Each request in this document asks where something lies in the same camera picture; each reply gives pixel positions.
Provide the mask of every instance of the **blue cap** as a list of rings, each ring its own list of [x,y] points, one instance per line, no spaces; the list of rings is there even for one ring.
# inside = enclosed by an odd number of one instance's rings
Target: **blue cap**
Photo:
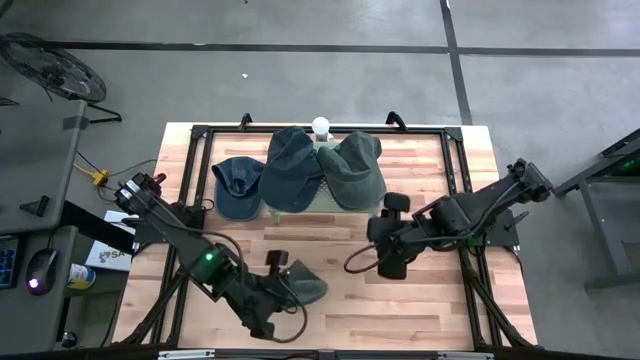
[[[225,219],[247,221],[260,213],[262,197],[258,182],[264,164],[247,156],[229,158],[213,165],[216,177],[215,208]]]
[[[309,207],[324,176],[316,155],[313,141],[302,128],[274,133],[259,185],[264,202],[289,213]]]

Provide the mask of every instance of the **fan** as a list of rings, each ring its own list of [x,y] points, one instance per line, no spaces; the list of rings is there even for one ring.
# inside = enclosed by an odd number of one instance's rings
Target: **fan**
[[[46,41],[25,33],[0,35],[0,56],[11,68],[40,85],[47,95],[52,92],[68,100],[84,100],[89,107],[116,116],[92,123],[122,121],[120,114],[95,105],[106,98],[107,87],[91,68],[68,52],[45,48],[43,44]]]

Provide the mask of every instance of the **wooden table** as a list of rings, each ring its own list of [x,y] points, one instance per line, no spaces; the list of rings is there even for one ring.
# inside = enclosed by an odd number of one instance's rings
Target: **wooden table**
[[[177,200],[185,166],[192,123],[167,124],[156,173],[167,174],[163,198]],[[484,126],[463,126],[473,188],[478,190],[499,178]],[[219,134],[213,143],[211,163],[233,156],[252,156],[265,162],[271,134]],[[442,149],[437,136],[381,135],[379,164],[388,191],[410,195],[412,211],[447,193]],[[451,152],[459,175],[458,160]],[[202,146],[195,164],[200,164]],[[193,172],[189,199],[195,192],[198,167]],[[215,178],[209,170],[205,197],[213,198]],[[300,259],[329,284],[329,292],[309,305],[309,325],[300,339],[290,344],[253,339],[224,300],[211,302],[189,285],[180,347],[199,348],[335,348],[360,350],[464,350],[472,349],[467,306],[457,253],[427,250],[409,267],[405,281],[380,278],[375,270],[349,275],[344,259],[367,244],[366,214],[299,214],[282,217],[274,225],[266,207],[254,221],[239,223],[207,213],[205,229],[232,236],[241,244],[251,271],[265,273],[267,251],[289,251],[289,262]],[[167,245],[152,245],[138,255],[131,268],[114,341],[126,337],[142,320],[158,296]],[[535,332],[522,275],[513,256],[501,248],[487,249],[487,261],[496,301],[529,341]],[[352,263],[360,267],[373,262],[374,253]],[[478,306],[483,333],[489,339],[484,306]],[[173,300],[165,317],[169,331]],[[302,315],[275,314],[276,335],[294,334]]]

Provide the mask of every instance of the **cap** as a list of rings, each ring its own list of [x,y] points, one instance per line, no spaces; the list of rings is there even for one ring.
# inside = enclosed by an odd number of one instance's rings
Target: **cap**
[[[264,164],[247,156],[229,158],[211,170],[216,177],[215,208],[225,219],[247,221],[260,213],[262,197],[258,192]]]
[[[367,209],[382,200],[387,187],[378,166],[381,154],[380,139],[361,131],[349,134],[333,149],[318,150],[318,163],[340,207]]]
[[[313,141],[302,128],[273,134],[259,192],[270,207],[289,213],[304,211],[316,195],[322,169]]]

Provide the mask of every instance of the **gray floor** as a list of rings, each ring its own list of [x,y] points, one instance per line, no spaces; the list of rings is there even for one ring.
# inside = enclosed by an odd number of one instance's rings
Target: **gray floor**
[[[450,0],[460,46],[634,48],[640,4],[630,0]],[[446,45],[436,0],[21,0],[0,32],[47,39],[196,43]],[[73,51],[105,80],[105,106],[122,124],[93,126],[81,150],[124,168],[155,157],[168,121],[460,124],[447,55]],[[474,124],[487,125],[501,171],[517,157],[555,184],[640,125],[638,58],[463,56]],[[37,86],[0,68],[0,96],[47,102]],[[521,206],[527,292],[541,345],[640,357],[640,287],[587,294],[607,272],[582,200]],[[81,174],[71,200],[102,215]],[[102,339],[115,297],[75,312],[83,346]]]

